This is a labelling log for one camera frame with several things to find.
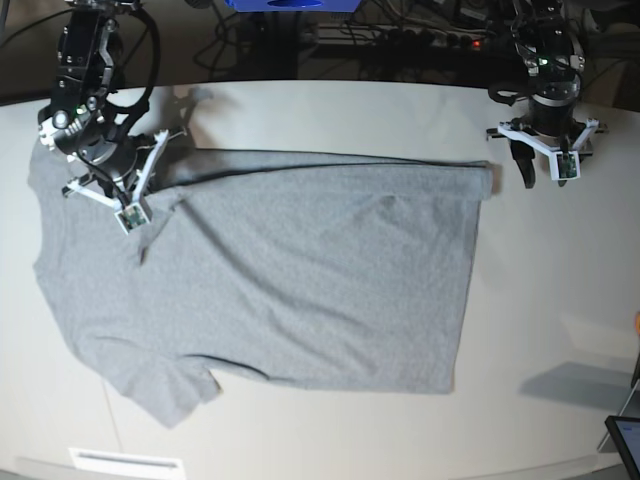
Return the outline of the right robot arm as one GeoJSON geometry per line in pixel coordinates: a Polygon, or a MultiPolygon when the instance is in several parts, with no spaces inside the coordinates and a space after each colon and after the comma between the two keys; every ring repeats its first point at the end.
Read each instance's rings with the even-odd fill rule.
{"type": "Polygon", "coordinates": [[[185,133],[182,128],[130,133],[149,110],[161,59],[159,30],[138,1],[74,1],[71,6],[58,43],[50,103],[38,113],[39,140],[87,170],[67,182],[63,196],[78,194],[108,207],[130,233],[151,222],[148,185],[168,143],[185,133]],[[109,99],[124,80],[120,15],[143,23],[152,43],[147,85],[128,106],[109,99]]]}

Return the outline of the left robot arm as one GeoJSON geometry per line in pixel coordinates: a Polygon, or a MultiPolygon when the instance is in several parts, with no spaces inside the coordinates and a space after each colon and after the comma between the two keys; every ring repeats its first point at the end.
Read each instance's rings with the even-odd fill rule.
{"type": "Polygon", "coordinates": [[[581,177],[581,164],[593,155],[591,138],[608,132],[595,118],[574,118],[586,64],[577,34],[561,1],[515,1],[510,32],[528,73],[523,85],[503,82],[489,88],[490,98],[512,106],[527,102],[526,112],[488,129],[488,139],[508,141],[524,187],[536,183],[534,159],[548,161],[550,178],[560,187],[581,177]]]}

